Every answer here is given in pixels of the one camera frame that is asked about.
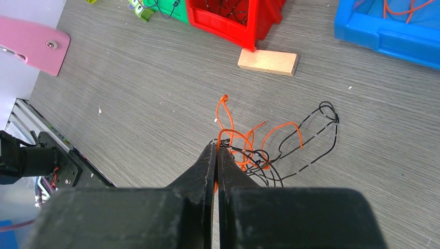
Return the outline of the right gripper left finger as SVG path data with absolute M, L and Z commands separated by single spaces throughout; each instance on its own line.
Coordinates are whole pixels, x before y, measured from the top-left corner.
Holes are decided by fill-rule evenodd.
M 37 217 L 26 248 L 211 248 L 216 146 L 163 188 L 70 188 Z

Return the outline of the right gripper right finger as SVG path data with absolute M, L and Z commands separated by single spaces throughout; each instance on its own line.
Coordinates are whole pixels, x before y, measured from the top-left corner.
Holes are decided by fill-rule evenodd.
M 261 187 L 217 153 L 221 248 L 386 248 L 366 198 L 349 188 Z

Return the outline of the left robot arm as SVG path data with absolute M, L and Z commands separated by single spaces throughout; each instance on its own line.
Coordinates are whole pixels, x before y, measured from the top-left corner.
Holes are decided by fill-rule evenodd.
M 58 166 L 53 147 L 39 147 L 1 131 L 1 184 L 11 185 L 23 177 L 47 176 Z

